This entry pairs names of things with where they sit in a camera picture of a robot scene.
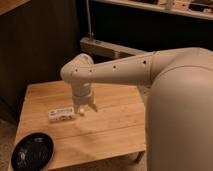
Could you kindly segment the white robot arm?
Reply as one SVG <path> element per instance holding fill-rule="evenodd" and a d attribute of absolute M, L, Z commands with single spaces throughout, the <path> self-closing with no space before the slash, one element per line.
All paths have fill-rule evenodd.
<path fill-rule="evenodd" d="M 213 51 L 178 48 L 96 64 L 81 53 L 60 75 L 74 108 L 94 104 L 93 83 L 144 86 L 148 171 L 213 171 Z"/>

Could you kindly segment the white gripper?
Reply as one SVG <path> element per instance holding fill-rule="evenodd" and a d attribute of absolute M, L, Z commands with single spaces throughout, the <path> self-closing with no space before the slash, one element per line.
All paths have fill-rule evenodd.
<path fill-rule="evenodd" d="M 97 108 L 96 104 L 94 103 L 94 93 L 93 92 L 89 92 L 88 94 L 83 95 L 83 96 L 73 95 L 72 99 L 73 99 L 73 106 L 75 109 L 78 109 L 77 113 L 80 116 L 85 115 L 85 109 L 83 107 L 81 107 L 83 105 L 90 106 L 95 112 L 98 111 L 98 108 Z"/>

